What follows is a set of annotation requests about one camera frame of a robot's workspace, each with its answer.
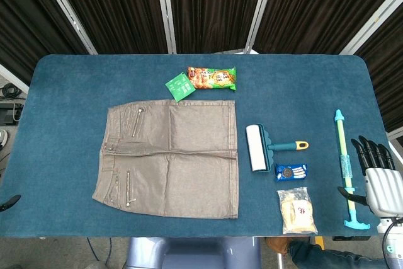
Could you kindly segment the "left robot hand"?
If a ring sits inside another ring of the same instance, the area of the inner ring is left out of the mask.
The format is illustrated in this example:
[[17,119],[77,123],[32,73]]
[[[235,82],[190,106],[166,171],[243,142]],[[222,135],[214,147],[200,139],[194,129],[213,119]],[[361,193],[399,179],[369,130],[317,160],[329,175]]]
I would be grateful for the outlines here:
[[0,205],[0,212],[10,209],[13,205],[15,205],[21,198],[21,195],[14,195],[7,202],[4,202]]

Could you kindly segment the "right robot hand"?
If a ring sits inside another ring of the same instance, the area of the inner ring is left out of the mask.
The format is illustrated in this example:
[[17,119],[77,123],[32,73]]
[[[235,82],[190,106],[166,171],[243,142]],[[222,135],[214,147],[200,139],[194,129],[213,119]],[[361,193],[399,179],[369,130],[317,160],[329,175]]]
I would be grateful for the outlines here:
[[366,195],[354,194],[346,187],[338,187],[338,191],[347,200],[369,207],[379,218],[401,218],[402,175],[395,169],[390,151],[362,135],[351,143],[361,165]]

